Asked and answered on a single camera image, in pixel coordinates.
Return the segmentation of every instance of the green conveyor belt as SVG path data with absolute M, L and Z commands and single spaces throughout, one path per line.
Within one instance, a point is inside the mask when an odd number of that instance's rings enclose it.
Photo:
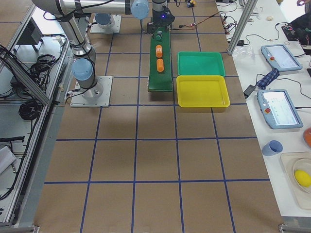
M 173 91 L 172 68 L 171 68 L 171 46 L 170 31 L 161 27 L 155 32 L 162 31 L 161 41 L 151 37 L 150 42 L 150 69 L 148 91 Z M 164 71 L 158 72 L 156 69 L 156 46 L 161 45 L 163 50 Z

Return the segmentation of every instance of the orange cylinder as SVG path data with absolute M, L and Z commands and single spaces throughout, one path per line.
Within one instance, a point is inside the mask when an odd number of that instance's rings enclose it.
M 162 58 L 157 59 L 156 61 L 156 69 L 158 72 L 164 71 L 164 61 Z
M 161 58 L 163 56 L 163 50 L 162 50 L 162 46 L 161 45 L 157 45 L 155 47 L 155 56 L 157 58 Z

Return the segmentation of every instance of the white table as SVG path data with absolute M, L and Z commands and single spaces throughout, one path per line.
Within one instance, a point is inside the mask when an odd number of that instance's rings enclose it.
M 241 39 L 245 40 L 247 43 L 245 36 L 249 34 L 258 34 L 266 39 L 276 39 L 277 31 L 275 30 L 275 25 L 280 22 L 287 22 L 279 5 L 275 0 L 258 0 L 256 6 L 260 11 L 259 17 L 251 17 L 254 22 L 247 23 Z M 235 5 L 232 4 L 226 7 L 218 6 L 218 9 L 219 11 L 230 11 L 235 9 Z M 234 17 L 235 20 L 239 20 L 242 14 L 242 9 L 238 4 L 236 11 L 226 14 Z M 273 21 L 267 21 L 267 16 L 273 16 Z M 244 46 L 243 48 L 252 52 L 253 55 L 247 53 L 238 55 L 233 54 L 234 63 L 243 90 L 245 90 L 250 84 L 254 85 L 256 83 L 256 75 L 258 73 L 266 75 L 272 70 L 261 54 L 260 47 L 262 45 L 283 44 L 286 42 L 287 47 L 293 55 L 297 56 L 304 53 L 298 42 L 289 42 L 288 45 L 287 38 L 281 30 L 281 26 L 283 25 L 285 24 L 277 26 L 280 31 L 278 40 L 265 41 L 257 36 L 249 36 L 248 39 L 250 40 L 250 45 Z M 279 78 L 289 78 L 299 81 L 302 84 L 302 92 L 311 96 L 311 77 L 306 70 L 306 68 L 309 68 L 310 56 L 304 55 L 301 58 L 298 58 L 298 61 L 303 65 L 302 70 L 295 72 L 282 72 Z M 302 96 L 299 91 L 299 84 L 292 81 L 275 80 L 267 86 L 267 89 L 286 89 L 296 107 L 311 106 L 311 99 Z M 303 128 L 272 130 L 266 124 L 260 111 L 256 92 L 253 92 L 246 102 L 261 148 L 270 140 L 278 140 L 283 144 L 283 153 L 311 151 L 311 149 L 305 144 L 302 136 L 303 132 L 311 127 L 311 109 L 298 110 L 298 114 L 304 124 Z M 263 156 L 263 158 L 281 215 L 311 217 L 311 210 L 302 209 L 296 203 L 290 182 L 287 179 L 287 175 L 281 164 L 280 154 L 271 157 Z

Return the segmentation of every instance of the white plate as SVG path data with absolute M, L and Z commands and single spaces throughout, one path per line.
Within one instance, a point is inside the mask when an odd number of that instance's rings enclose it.
M 296 163 L 294 163 L 293 175 L 295 174 L 296 170 L 302 170 L 302 171 L 305 171 L 306 173 L 308 173 L 309 175 L 311 175 L 311 159 L 299 159 Z M 295 175 L 294 175 L 294 179 L 302 190 L 311 194 L 311 186 L 309 186 L 309 187 L 301 186 L 298 183 L 298 181 L 296 180 Z

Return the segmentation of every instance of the tablet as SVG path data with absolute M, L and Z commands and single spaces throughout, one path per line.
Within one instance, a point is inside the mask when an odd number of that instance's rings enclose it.
M 261 46 L 261 52 L 267 62 L 279 72 L 302 69 L 302 65 L 283 44 Z
M 286 90 L 260 90 L 257 100 L 265 121 L 272 129 L 303 127 Z

